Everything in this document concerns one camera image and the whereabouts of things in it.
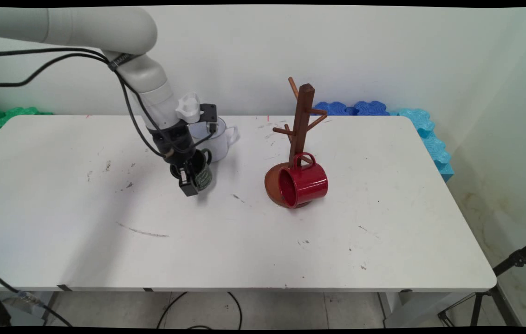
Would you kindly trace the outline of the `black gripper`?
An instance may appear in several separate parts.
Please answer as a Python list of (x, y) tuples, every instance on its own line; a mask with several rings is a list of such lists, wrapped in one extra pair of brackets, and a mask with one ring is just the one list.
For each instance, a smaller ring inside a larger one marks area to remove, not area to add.
[(148, 129), (163, 160), (178, 168), (179, 186), (187, 197), (199, 193), (194, 173), (206, 170), (206, 153), (196, 150), (188, 123), (180, 120), (174, 126), (158, 131)]

